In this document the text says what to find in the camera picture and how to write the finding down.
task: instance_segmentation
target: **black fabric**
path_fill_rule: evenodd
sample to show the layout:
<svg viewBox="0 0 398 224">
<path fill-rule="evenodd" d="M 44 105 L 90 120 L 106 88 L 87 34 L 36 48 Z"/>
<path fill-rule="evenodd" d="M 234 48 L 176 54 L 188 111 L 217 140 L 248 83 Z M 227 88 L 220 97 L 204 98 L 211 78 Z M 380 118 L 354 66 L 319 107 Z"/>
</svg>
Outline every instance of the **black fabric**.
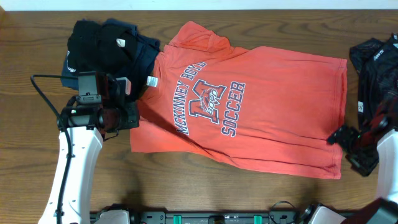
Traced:
<svg viewBox="0 0 398 224">
<path fill-rule="evenodd" d="M 363 113 L 358 112 L 359 128 L 373 119 L 382 100 L 398 96 L 398 36 L 387 42 L 370 39 L 350 48 L 349 57 L 359 75 L 358 101 L 363 102 Z"/>
<path fill-rule="evenodd" d="M 116 39 L 123 39 L 119 47 Z M 102 25 L 93 21 L 77 21 L 68 40 L 68 53 L 63 64 L 63 76 L 78 72 L 106 72 L 114 78 L 127 77 L 131 84 L 130 100 L 136 100 L 154 69 L 160 42 L 140 35 L 137 26 L 116 19 Z M 78 89 L 77 80 L 62 80 L 62 85 Z"/>
</svg>

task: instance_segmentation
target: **red fabric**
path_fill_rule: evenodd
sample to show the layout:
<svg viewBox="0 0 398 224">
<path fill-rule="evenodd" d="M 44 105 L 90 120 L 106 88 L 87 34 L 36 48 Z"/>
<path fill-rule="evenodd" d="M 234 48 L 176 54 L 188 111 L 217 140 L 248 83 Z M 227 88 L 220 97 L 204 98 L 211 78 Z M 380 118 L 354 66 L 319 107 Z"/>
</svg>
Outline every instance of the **red fabric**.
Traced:
<svg viewBox="0 0 398 224">
<path fill-rule="evenodd" d="M 232 47 L 186 23 L 155 62 L 158 87 L 138 101 L 133 152 L 186 151 L 242 169 L 339 179 L 326 144 L 344 121 L 346 60 Z"/>
</svg>

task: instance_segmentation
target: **dark blue fabric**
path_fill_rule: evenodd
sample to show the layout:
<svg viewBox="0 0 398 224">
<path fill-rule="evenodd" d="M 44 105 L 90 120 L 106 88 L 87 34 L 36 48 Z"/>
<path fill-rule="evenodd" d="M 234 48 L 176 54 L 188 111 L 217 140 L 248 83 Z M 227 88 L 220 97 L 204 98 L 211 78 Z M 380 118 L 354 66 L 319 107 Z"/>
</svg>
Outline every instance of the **dark blue fabric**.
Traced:
<svg viewBox="0 0 398 224">
<path fill-rule="evenodd" d="M 106 24 L 113 24 L 116 26 L 129 28 L 131 34 L 137 39 L 137 50 L 133 63 L 131 65 L 122 67 L 118 72 L 113 74 L 115 78 L 127 77 L 130 79 L 132 83 L 132 92 L 130 98 L 137 98 L 141 88 L 146 83 L 146 78 L 154 69 L 155 59 L 160 51 L 160 41 L 140 35 L 137 31 L 137 26 L 134 24 L 128 24 L 116 19 L 108 19 L 103 23 L 103 25 Z M 62 75 L 67 77 L 75 76 L 75 74 L 68 69 L 67 57 L 63 63 Z M 61 79 L 61 82 L 63 86 L 72 88 L 74 90 L 78 89 L 77 80 Z"/>
</svg>

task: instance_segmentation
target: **red sleeve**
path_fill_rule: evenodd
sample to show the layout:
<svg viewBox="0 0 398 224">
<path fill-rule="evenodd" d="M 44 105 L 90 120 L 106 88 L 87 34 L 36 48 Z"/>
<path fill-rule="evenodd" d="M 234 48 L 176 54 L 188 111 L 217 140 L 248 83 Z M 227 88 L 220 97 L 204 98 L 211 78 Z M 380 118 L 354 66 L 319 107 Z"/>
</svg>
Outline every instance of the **red sleeve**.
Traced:
<svg viewBox="0 0 398 224">
<path fill-rule="evenodd" d="M 233 49 L 226 37 L 220 37 L 213 31 L 210 31 L 192 21 L 187 22 L 183 27 L 181 27 L 180 31 L 170 41 L 169 45 L 210 53 Z"/>
</svg>

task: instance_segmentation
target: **clothing tag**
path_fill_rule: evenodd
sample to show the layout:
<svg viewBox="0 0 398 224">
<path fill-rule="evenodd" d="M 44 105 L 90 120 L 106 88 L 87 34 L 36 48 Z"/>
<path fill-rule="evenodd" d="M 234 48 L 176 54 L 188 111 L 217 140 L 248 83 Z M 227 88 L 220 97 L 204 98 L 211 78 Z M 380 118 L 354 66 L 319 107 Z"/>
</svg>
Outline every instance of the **clothing tag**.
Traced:
<svg viewBox="0 0 398 224">
<path fill-rule="evenodd" d="M 116 43 L 118 43 L 119 47 L 125 47 L 126 46 L 126 40 L 123 40 L 123 39 L 117 38 L 116 39 Z"/>
<path fill-rule="evenodd" d="M 358 112 L 363 113 L 363 102 L 358 102 Z"/>
<path fill-rule="evenodd" d="M 147 86 L 156 87 L 157 86 L 157 78 L 149 76 L 147 79 Z"/>
</svg>

